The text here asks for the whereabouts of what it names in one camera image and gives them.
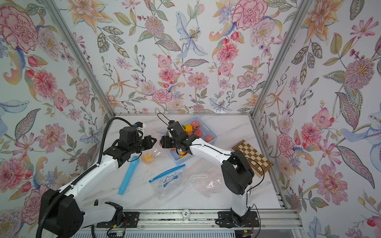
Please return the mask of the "clear pink-zipper zip bag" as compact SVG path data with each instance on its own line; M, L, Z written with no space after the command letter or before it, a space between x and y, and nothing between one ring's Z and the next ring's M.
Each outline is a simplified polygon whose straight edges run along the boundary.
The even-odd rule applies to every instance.
M159 165L159 163L161 163L161 162L171 160L169 150L163 149L161 144L160 144L160 140L161 140L163 135L160 133L157 133L157 132L152 132L150 135L152 136L152 138L157 139L157 142L154 144L152 149L144 151L142 153L142 155L145 153L153 154L155 160L151 164L145 164L142 160L142 155L141 155L140 156L140 162L143 163L144 165L156 166L156 165Z

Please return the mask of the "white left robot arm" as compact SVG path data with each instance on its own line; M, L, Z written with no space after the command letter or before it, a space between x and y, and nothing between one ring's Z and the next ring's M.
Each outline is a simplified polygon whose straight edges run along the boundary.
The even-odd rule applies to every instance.
M106 201L85 207L82 203L109 174L130 162L132 155L152 149L156 142L137 127L121 129L119 139L108 149L100 150L100 158L94 165L69 184L43 194L36 237L42 237L44 230L60 238L70 238L80 229L98 223L121 225L125 220L121 205Z

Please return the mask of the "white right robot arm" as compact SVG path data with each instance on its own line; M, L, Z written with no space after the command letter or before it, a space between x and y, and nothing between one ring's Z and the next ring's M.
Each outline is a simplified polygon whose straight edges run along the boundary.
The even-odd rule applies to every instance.
M250 213L246 193L255 175L244 154L239 150L231 152L220 149L196 135L188 135L180 123L174 120L168 122L167 130L169 135L162 136L160 140L162 148L175 148L199 156L221 168L225 185L232 193L233 217L243 222Z

